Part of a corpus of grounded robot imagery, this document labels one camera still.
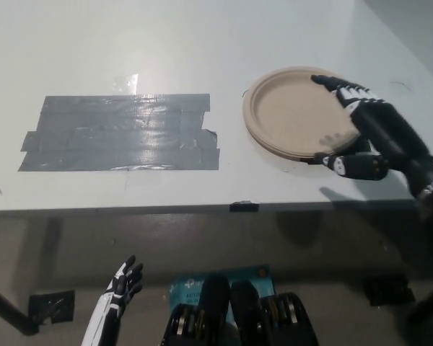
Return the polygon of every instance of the white robotic hand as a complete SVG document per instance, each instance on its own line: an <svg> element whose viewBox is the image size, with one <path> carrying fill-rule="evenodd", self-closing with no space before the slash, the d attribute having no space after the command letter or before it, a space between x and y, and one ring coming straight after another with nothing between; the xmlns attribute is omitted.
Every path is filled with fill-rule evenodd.
<svg viewBox="0 0 433 346"><path fill-rule="evenodd" d="M112 294L109 313L115 313L118 319L122 317L125 307L133 296L143 288L143 285L140 283L143 278L141 272L143 264L140 263L134 269L130 269L133 263L135 263L135 259L135 256L131 256L122 264L104 293L105 295Z"/></svg>
<svg viewBox="0 0 433 346"><path fill-rule="evenodd" d="M131 256L121 265L104 294L100 296L82 346L111 346L117 342L123 312L133 296L143 288L140 283L143 265L139 264L131 269L135 259L135 256Z"/></svg>

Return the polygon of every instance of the duct tape strip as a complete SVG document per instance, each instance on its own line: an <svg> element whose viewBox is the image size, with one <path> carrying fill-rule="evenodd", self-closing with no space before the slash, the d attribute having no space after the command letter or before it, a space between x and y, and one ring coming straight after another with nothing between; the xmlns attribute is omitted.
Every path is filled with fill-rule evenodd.
<svg viewBox="0 0 433 346"><path fill-rule="evenodd" d="M209 112L209 94L47 96L42 112Z"/></svg>
<svg viewBox="0 0 433 346"><path fill-rule="evenodd" d="M194 113L42 113L37 132L62 133L80 128L93 130L195 131L202 128L204 112Z"/></svg>
<svg viewBox="0 0 433 346"><path fill-rule="evenodd" d="M26 153L21 172L217 170L219 149L41 151Z"/></svg>
<svg viewBox="0 0 433 346"><path fill-rule="evenodd" d="M217 148L217 135L208 130L106 131L78 128L61 134L28 132L21 151L120 151Z"/></svg>
<svg viewBox="0 0 433 346"><path fill-rule="evenodd" d="M209 110L208 94L49 96L19 170L218 169Z"/></svg>

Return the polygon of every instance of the paper plate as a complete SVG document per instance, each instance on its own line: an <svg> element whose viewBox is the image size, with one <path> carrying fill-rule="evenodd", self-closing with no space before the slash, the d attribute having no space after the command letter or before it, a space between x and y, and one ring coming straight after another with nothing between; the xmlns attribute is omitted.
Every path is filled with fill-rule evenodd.
<svg viewBox="0 0 433 346"><path fill-rule="evenodd" d="M359 137L349 114L312 74L319 68L285 68L264 76L245 94L243 114L250 134L264 148L288 159L335 154Z"/></svg>

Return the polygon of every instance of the robotic arm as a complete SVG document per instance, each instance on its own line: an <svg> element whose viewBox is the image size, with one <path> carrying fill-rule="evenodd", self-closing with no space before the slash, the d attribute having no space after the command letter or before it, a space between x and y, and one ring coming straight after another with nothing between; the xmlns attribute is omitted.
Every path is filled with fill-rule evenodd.
<svg viewBox="0 0 433 346"><path fill-rule="evenodd" d="M113 346L121 328L126 306L142 288L143 265L131 269L135 256L121 265L108 288L98 300L85 332L82 346Z"/></svg>
<svg viewBox="0 0 433 346"><path fill-rule="evenodd" d="M371 90L343 79L311 76L336 96L358 131L380 155L327 156L315 160L342 177L380 180L389 169L402 172L416 198L422 220L433 222L433 156L398 111Z"/></svg>

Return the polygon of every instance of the black tape on floor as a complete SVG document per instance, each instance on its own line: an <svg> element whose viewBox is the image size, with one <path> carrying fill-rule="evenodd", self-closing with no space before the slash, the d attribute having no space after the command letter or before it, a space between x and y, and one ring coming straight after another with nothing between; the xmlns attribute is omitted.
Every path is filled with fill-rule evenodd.
<svg viewBox="0 0 433 346"><path fill-rule="evenodd" d="M405 274L366 278L362 287L371 306L399 305L415 301Z"/></svg>
<svg viewBox="0 0 433 346"><path fill-rule="evenodd" d="M28 316L38 324L43 324L46 319L51 324L70 322L74 319L75 292L57 292L39 294L29 297Z"/></svg>

